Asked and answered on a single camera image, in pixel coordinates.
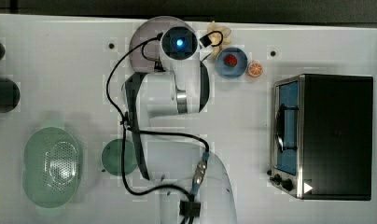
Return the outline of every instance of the green bowl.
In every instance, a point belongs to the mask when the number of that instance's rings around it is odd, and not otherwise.
[[[122,139],[115,139],[109,142],[102,152],[102,165],[111,175],[121,175],[121,151]],[[125,175],[133,172],[137,166],[135,148],[133,142],[125,141]]]

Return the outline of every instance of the blue light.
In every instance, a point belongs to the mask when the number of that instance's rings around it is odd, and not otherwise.
[[[182,45],[183,45],[183,40],[182,40],[182,39],[178,39],[178,40],[176,41],[176,45],[177,45],[178,47],[182,47]]]

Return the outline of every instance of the round plate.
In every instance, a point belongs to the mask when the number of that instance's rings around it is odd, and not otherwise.
[[[111,175],[121,175],[121,151],[122,139],[115,139],[109,142],[102,152],[102,164]],[[130,174],[137,166],[135,148],[129,140],[125,141],[125,175]]]
[[[33,203],[45,208],[67,203],[79,176],[79,150],[72,135],[53,127],[32,135],[25,147],[22,184]]]
[[[237,65],[229,67],[224,64],[224,60],[228,55],[234,55],[237,58]],[[246,54],[238,48],[226,48],[220,51],[216,58],[216,70],[219,75],[225,78],[240,77],[247,69]]]

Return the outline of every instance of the food item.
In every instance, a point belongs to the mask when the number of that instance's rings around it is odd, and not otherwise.
[[[221,35],[219,33],[209,35],[209,38],[212,41],[212,45],[214,45],[211,56],[213,58],[216,58],[218,53],[221,50],[225,49],[231,43],[231,39],[229,38],[229,35],[231,34],[231,29],[226,26],[218,26],[214,21],[212,21],[208,25],[207,34],[211,33],[212,31],[220,31],[223,34],[223,42],[219,46],[216,45],[220,43]]]
[[[247,67],[246,73],[250,77],[258,77],[258,76],[261,75],[262,71],[263,71],[263,68],[262,68],[261,64],[259,64],[258,62],[252,62]]]
[[[224,59],[224,64],[228,67],[235,67],[237,63],[238,60],[233,54],[227,55],[227,57]]]

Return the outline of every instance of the black bracket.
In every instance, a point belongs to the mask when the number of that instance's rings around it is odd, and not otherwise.
[[[196,202],[180,201],[180,216],[199,217],[201,212],[201,204]]]

